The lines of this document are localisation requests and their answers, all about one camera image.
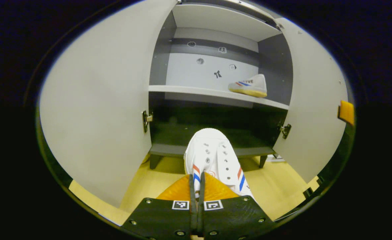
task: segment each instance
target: wooden floor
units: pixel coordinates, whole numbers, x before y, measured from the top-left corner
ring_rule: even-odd
[[[303,192],[307,188],[311,187],[315,191],[319,187],[317,177],[307,184],[286,162],[266,162],[264,168],[260,169],[259,157],[239,161],[252,194],[272,220],[281,217],[304,201]],[[100,215],[117,225],[122,225],[143,198],[156,198],[185,175],[182,158],[164,157],[154,170],[151,170],[149,165],[149,161],[141,164],[119,208],[98,199],[75,181],[69,189]]]

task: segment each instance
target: door hinge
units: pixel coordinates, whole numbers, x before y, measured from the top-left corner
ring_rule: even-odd
[[[279,131],[283,132],[283,138],[286,139],[287,136],[289,135],[290,128],[292,127],[292,125],[288,124],[286,127],[284,126],[279,126],[279,127],[280,127]]]
[[[143,112],[143,126],[144,126],[144,133],[148,131],[149,128],[149,122],[153,121],[153,111],[150,113],[150,115],[147,115],[147,111]]]

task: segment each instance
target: white sneaker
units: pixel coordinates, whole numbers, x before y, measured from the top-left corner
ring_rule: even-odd
[[[228,85],[228,90],[254,97],[267,96],[267,86],[264,74],[257,74],[244,81],[232,82]]]
[[[229,140],[217,129],[196,132],[184,153],[184,161],[186,174],[193,175],[196,199],[203,172],[220,180],[237,195],[254,198]]]

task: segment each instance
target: cabinet door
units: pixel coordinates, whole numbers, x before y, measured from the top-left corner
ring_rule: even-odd
[[[148,110],[153,50],[176,0],[146,0],[112,14],[59,56],[40,95],[43,134],[64,170],[119,207],[151,147]]]
[[[344,133],[337,118],[340,100],[347,101],[343,74],[328,51],[303,29],[286,18],[276,21],[289,45],[293,64],[293,87],[282,134],[273,149],[309,182],[328,163]]]

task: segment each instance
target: cabinet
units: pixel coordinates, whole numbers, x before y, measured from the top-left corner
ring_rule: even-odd
[[[61,167],[83,188],[119,207],[150,149],[164,154],[155,152],[156,144],[163,144],[158,149],[177,151],[173,147],[177,142],[185,146],[192,131],[210,126],[235,142],[233,147],[242,149],[241,155],[256,152],[251,146],[268,147],[305,181],[313,179],[330,160],[345,128],[336,114],[340,100],[347,100],[347,91],[333,57],[285,18],[274,19],[283,26],[281,33],[269,24],[257,25],[272,29],[267,38],[221,32],[214,25],[198,32],[177,25],[170,38],[174,28],[164,23],[176,4],[176,0],[138,2],[95,24],[59,54],[42,86],[39,116],[46,142]],[[196,47],[205,52],[187,46],[187,39],[195,38],[191,34],[203,40]],[[279,44],[283,39],[287,52]],[[258,67],[269,81],[266,99],[249,99],[215,85],[207,90],[167,85],[171,54],[220,58],[224,53],[218,48],[215,54],[209,50],[217,47],[213,42],[227,48],[226,59]],[[154,121],[145,133],[141,112],[151,110]],[[292,125],[287,139],[278,132],[278,123]]]
[[[273,67],[289,73],[272,76]],[[267,75],[268,92],[279,91],[288,99],[277,102],[275,94],[257,98],[228,90],[229,83],[259,73]],[[182,157],[202,128],[219,129],[238,158],[261,156],[263,167],[267,155],[275,154],[272,146],[289,108],[282,102],[289,103],[291,89],[275,86],[284,81],[292,84],[292,59],[278,29],[217,6],[175,6],[152,59],[149,109],[155,118],[150,123],[150,167],[154,169],[162,156]]]

